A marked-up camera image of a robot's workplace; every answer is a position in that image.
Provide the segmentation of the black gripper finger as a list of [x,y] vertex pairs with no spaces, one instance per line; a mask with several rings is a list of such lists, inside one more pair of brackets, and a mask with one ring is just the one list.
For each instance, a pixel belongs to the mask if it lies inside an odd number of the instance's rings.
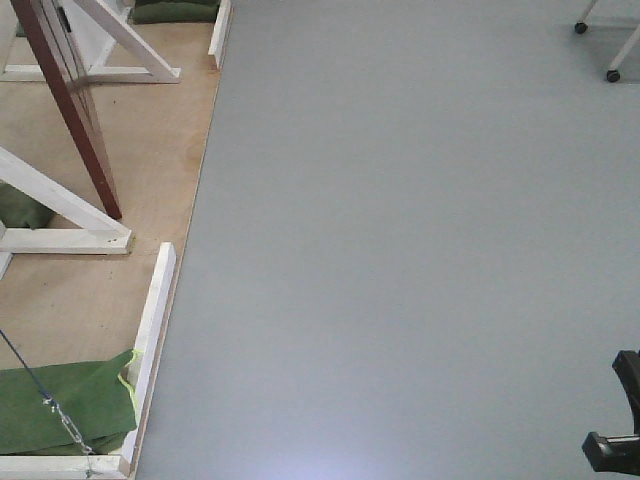
[[612,368],[618,376],[626,394],[632,418],[634,433],[639,433],[639,353],[621,350],[616,355]]
[[639,473],[639,436],[605,437],[589,432],[582,451],[595,472]]

